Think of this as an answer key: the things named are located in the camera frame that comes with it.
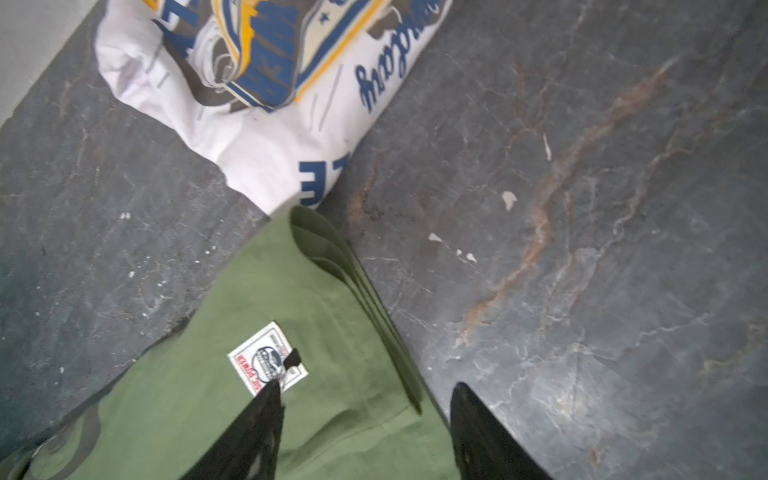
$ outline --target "green fabric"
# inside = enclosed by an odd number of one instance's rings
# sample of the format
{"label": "green fabric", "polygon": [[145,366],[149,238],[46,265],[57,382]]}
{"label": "green fabric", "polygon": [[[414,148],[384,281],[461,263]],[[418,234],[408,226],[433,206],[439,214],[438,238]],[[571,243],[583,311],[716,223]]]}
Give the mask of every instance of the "green fabric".
{"label": "green fabric", "polygon": [[33,449],[18,450],[0,462],[0,480],[19,480],[33,452]]}
{"label": "green fabric", "polygon": [[44,445],[25,478],[178,479],[252,399],[227,354],[271,321],[309,371],[283,394],[279,480],[458,478],[445,420],[362,267],[303,207],[237,254],[190,325]]}

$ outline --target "marble floor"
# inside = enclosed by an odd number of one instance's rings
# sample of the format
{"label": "marble floor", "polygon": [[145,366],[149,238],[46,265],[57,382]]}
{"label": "marble floor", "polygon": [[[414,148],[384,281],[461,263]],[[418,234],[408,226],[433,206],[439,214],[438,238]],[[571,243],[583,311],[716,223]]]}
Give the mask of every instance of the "marble floor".
{"label": "marble floor", "polygon": [[[112,97],[103,8],[0,130],[0,455],[268,221]],[[557,480],[768,478],[766,149],[765,2],[468,1],[320,211],[441,406],[466,381]]]}

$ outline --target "white wall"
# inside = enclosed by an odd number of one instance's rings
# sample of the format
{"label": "white wall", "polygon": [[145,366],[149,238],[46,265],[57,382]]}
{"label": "white wall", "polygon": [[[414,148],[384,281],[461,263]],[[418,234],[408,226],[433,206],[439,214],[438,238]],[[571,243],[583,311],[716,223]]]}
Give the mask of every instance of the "white wall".
{"label": "white wall", "polygon": [[95,4],[0,0],[0,126]]}

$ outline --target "blue script lettering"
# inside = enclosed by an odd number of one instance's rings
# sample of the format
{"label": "blue script lettering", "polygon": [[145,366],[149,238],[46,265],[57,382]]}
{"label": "blue script lettering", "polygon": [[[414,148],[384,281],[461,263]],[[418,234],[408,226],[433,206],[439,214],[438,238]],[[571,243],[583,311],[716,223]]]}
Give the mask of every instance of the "blue script lettering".
{"label": "blue script lettering", "polygon": [[441,3],[442,0],[411,0],[411,12],[397,25],[389,39],[389,45],[386,45],[379,55],[377,66],[371,68],[370,76],[362,65],[355,68],[360,100],[369,113],[376,105],[377,95],[384,91],[384,82],[387,82],[395,71],[395,51],[398,53],[397,75],[403,78],[408,71],[406,55],[411,50],[411,36],[414,40],[419,40],[430,15],[440,12]]}

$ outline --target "white tag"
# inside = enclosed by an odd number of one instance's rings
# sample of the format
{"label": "white tag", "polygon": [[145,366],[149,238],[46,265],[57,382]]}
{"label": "white tag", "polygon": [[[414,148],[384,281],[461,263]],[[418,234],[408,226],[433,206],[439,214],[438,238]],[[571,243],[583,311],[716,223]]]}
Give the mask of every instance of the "white tag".
{"label": "white tag", "polygon": [[280,390],[285,392],[309,375],[303,364],[286,372],[283,362],[291,350],[293,348],[283,331],[272,322],[232,350],[227,357],[245,386],[256,396],[272,379],[279,379]]}

